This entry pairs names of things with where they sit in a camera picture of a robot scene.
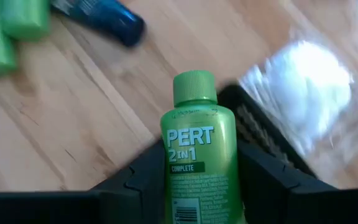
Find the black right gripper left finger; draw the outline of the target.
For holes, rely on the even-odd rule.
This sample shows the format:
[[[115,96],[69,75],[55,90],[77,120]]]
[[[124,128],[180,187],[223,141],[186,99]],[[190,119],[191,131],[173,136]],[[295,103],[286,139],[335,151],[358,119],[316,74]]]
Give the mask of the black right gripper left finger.
[[[159,139],[130,164],[92,188],[108,193],[102,197],[103,222],[163,223],[164,177],[165,151]]]

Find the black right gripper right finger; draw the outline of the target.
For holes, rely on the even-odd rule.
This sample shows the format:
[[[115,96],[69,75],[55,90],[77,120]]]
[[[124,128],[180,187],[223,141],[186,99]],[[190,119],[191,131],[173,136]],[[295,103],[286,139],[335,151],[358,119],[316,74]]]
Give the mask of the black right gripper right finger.
[[[335,188],[255,146],[237,144],[241,196],[248,223],[336,223],[323,194]]]

